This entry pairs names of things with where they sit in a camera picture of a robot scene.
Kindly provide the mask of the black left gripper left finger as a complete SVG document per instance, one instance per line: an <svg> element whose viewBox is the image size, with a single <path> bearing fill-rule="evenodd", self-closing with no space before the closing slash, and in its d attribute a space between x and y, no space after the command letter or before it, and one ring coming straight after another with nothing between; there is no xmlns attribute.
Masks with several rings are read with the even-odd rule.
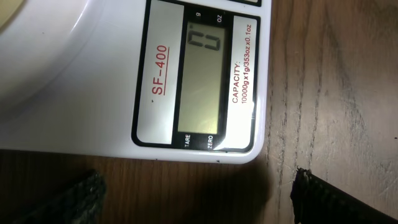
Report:
<svg viewBox="0 0 398 224"><path fill-rule="evenodd" d="M73 180L52 198L30 207L12 218L14 224L96 223L106 195L104 177L90 170Z"/></svg>

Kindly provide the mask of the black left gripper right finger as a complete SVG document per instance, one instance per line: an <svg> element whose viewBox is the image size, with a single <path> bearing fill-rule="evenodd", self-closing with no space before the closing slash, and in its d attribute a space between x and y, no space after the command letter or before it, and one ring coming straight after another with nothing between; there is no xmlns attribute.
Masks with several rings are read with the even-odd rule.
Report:
<svg viewBox="0 0 398 224"><path fill-rule="evenodd" d="M295 224L397 224L397 220L298 168L290 193Z"/></svg>

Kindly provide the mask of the yellow plastic bowl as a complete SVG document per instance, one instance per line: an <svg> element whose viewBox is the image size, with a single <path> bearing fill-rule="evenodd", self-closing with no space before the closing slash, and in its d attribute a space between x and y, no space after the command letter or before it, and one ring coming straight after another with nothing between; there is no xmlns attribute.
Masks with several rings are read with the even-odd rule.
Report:
<svg viewBox="0 0 398 224"><path fill-rule="evenodd" d="M24 2L24 0L1 0L1 32L5 30L7 26L13 21L13 19L18 15L18 12L23 6Z"/></svg>

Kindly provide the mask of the white digital kitchen scale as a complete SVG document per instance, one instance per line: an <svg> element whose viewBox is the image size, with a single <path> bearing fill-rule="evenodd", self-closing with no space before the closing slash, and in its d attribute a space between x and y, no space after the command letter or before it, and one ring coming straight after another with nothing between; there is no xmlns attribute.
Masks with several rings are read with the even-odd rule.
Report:
<svg viewBox="0 0 398 224"><path fill-rule="evenodd" d="M1 148L244 164L270 1L25 1L1 32Z"/></svg>

